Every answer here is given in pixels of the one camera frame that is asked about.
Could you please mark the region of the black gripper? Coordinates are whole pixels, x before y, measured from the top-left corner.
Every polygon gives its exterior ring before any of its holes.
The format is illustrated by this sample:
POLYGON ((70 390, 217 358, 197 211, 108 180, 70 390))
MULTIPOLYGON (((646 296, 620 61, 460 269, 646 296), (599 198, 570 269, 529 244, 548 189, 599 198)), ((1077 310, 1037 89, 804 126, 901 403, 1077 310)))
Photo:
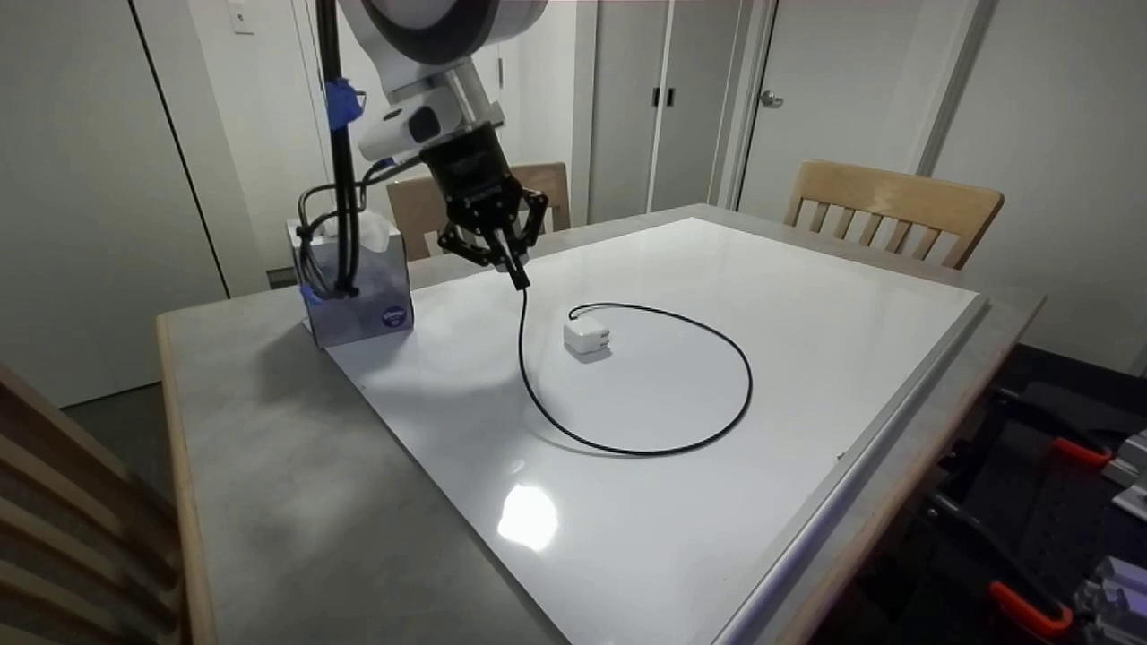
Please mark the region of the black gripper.
POLYGON ((449 210, 438 248, 473 265, 496 265, 496 260, 503 260, 511 287, 527 290, 523 256, 541 237, 548 198, 519 186, 496 130, 476 126, 435 144, 424 151, 424 162, 449 210))

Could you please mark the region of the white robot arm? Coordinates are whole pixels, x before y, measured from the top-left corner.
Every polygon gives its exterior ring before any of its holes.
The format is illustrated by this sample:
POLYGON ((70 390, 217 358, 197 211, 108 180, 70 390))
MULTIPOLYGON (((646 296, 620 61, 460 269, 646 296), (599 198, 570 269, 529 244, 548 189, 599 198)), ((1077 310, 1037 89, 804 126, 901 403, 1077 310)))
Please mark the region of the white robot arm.
POLYGON ((548 0, 335 0, 377 67, 382 103, 356 130, 368 162, 426 164, 449 211, 438 244, 529 287, 527 253, 548 198, 527 189, 497 144, 503 109, 473 54, 527 33, 548 0))

